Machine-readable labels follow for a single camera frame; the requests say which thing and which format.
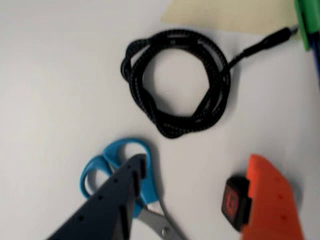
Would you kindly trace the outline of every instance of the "hole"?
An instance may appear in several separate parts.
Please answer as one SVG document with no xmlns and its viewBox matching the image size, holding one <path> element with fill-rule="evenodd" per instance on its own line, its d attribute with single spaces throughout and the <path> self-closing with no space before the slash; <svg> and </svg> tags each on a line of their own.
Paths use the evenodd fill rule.
<svg viewBox="0 0 320 240">
<path fill-rule="evenodd" d="M 288 220 L 288 217 L 287 217 L 287 215 L 283 214 L 283 215 L 281 215 L 281 219 L 282 219 L 284 222 L 286 222 L 286 221 Z"/>
<path fill-rule="evenodd" d="M 196 111 L 209 89 L 203 63 L 181 49 L 159 52 L 147 65 L 143 80 L 159 110 L 182 117 Z"/>
<path fill-rule="evenodd" d="M 128 161 L 130 158 L 132 158 L 134 155 L 145 153 L 145 152 L 146 150 L 141 145 L 130 142 L 122 145 L 118 149 L 117 154 L 119 157 L 119 161 L 121 163 L 124 163 Z"/>
<path fill-rule="evenodd" d="M 83 221 L 84 221 L 84 219 L 85 219 L 85 217 L 84 217 L 84 216 L 82 216 L 82 215 L 80 215 L 80 216 L 78 217 L 79 222 L 83 222 Z"/>
</svg>

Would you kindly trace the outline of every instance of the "cable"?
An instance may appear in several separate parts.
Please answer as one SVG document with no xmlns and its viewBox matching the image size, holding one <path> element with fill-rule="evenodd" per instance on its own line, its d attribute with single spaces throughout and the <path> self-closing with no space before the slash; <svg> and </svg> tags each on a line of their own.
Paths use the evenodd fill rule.
<svg viewBox="0 0 320 240">
<path fill-rule="evenodd" d="M 190 30 L 166 30 L 150 38 L 131 42 L 121 64 L 121 74 L 129 83 L 132 97 L 139 108 L 163 136 L 174 139 L 186 133 L 208 129 L 216 124 L 227 106 L 231 84 L 230 69 L 243 58 L 286 42 L 297 33 L 297 30 L 297 27 L 283 28 L 246 48 L 229 63 L 220 48 L 208 37 Z M 165 49 L 184 50 L 203 63 L 209 80 L 209 89 L 192 116 L 174 116 L 159 110 L 151 94 L 143 87 L 144 72 L 148 63 Z M 141 55 L 132 64 L 132 58 L 140 53 Z"/>
</svg>

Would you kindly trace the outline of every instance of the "blue scissors handle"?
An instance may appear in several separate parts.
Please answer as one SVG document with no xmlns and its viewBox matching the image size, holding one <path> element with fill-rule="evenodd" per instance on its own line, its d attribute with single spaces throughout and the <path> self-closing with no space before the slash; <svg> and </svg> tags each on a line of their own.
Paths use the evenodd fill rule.
<svg viewBox="0 0 320 240">
<path fill-rule="evenodd" d="M 88 174 L 92 171 L 101 170 L 108 176 L 111 176 L 113 174 L 113 171 L 111 170 L 110 165 L 112 165 L 112 167 L 114 167 L 115 169 L 120 167 L 121 162 L 118 158 L 118 150 L 121 146 L 128 143 L 139 144 L 144 148 L 146 152 L 146 177 L 141 182 L 140 192 L 140 197 L 143 203 L 147 205 L 149 203 L 156 202 L 159 199 L 154 182 L 150 150 L 144 142 L 136 138 L 125 138 L 115 141 L 104 149 L 103 155 L 98 155 L 88 162 L 80 177 L 80 190 L 85 198 L 90 197 L 90 194 L 88 193 L 85 185 L 86 177 L 88 176 Z M 135 203 L 133 212 L 134 218 L 139 215 L 142 208 L 143 206 L 141 203 Z"/>
<path fill-rule="evenodd" d="M 140 196 L 144 204 L 148 205 L 159 200 L 153 175 L 153 166 L 151 153 L 148 146 L 137 138 L 124 138 L 111 143 L 103 151 L 104 159 L 113 167 L 119 168 L 121 162 L 118 157 L 119 148 L 126 144 L 138 144 L 142 146 L 146 152 L 146 176 L 141 182 Z"/>
</svg>

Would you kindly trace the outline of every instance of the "scissors blade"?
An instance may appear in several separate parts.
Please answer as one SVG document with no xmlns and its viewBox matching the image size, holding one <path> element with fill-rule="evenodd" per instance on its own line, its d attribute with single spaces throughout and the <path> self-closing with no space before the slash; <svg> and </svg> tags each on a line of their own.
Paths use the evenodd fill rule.
<svg viewBox="0 0 320 240">
<path fill-rule="evenodd" d="M 166 216 L 149 211 L 144 207 L 137 218 L 148 225 L 163 240 L 186 240 L 169 222 Z"/>
</svg>

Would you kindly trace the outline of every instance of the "white surface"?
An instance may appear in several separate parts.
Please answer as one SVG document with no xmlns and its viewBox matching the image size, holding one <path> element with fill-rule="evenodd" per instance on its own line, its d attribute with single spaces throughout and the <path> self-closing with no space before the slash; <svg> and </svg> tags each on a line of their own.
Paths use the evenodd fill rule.
<svg viewBox="0 0 320 240">
<path fill-rule="evenodd" d="M 85 201 L 78 182 L 86 162 L 128 136 L 156 147 L 165 205 L 189 240 L 240 238 L 220 207 L 226 179 L 246 168 L 251 153 L 298 182 L 304 234 L 319 238 L 320 93 L 312 54 L 292 40 L 243 61 L 218 124 L 166 139 L 135 105 L 119 68 L 130 41 L 173 27 L 160 21 L 169 3 L 2 1 L 0 239 L 48 237 Z M 262 37 L 197 30 L 229 60 Z M 171 111 L 191 113 L 206 80 L 192 56 L 164 52 L 151 91 Z M 159 240 L 138 221 L 131 239 Z"/>
</svg>

